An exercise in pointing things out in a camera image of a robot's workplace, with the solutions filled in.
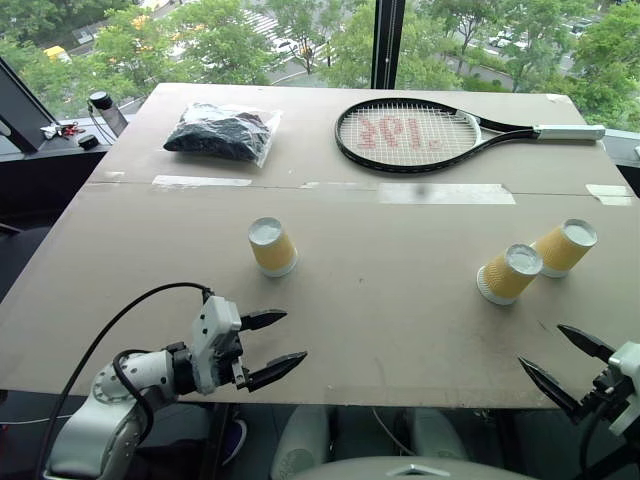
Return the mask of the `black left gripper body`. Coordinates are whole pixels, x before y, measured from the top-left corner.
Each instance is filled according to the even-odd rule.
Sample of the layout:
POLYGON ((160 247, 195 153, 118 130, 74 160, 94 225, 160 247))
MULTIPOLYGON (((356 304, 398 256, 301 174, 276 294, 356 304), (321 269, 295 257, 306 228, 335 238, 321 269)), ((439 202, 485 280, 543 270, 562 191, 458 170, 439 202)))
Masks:
POLYGON ((230 332, 228 333, 225 346, 225 362, 226 372, 229 374, 230 382, 233 383, 238 390, 246 387, 248 370, 242 362, 244 353, 240 333, 246 329, 245 322, 242 317, 233 314, 231 320, 230 332))

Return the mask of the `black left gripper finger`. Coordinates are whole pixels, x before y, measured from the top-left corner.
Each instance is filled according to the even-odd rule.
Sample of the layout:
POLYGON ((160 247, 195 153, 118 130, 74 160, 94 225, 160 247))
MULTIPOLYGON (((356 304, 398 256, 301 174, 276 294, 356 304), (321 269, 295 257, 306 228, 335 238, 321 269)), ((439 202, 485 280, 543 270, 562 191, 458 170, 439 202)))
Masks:
POLYGON ((241 330, 259 330, 279 321, 287 315, 282 309, 267 309, 245 314, 241 317, 241 330))
POLYGON ((253 392, 280 380, 296 368, 307 355, 307 351, 296 352, 268 362, 262 369, 249 374, 247 390, 253 392))

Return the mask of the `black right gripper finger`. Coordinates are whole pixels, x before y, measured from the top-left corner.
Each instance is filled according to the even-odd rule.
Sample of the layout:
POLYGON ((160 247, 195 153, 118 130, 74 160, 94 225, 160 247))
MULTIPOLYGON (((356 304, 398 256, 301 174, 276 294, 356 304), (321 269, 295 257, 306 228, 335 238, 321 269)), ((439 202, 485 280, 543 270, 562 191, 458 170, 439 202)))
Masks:
POLYGON ((572 344, 592 358, 608 363, 615 353, 615 350, 604 341, 576 327, 559 324, 557 328, 572 344))
POLYGON ((519 357, 518 361, 536 387, 572 422, 578 423, 585 418, 586 411, 582 404, 573 398, 553 376, 526 358, 519 357))

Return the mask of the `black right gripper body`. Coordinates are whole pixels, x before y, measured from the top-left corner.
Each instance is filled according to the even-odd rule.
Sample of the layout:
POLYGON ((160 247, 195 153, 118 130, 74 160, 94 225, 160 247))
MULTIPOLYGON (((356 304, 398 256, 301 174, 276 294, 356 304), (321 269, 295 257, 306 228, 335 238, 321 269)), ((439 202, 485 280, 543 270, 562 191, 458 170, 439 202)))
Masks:
POLYGON ((629 379, 612 367, 606 367, 592 384, 592 390, 582 399, 586 413, 595 413, 601 408, 605 419, 616 419, 628 406, 629 379))

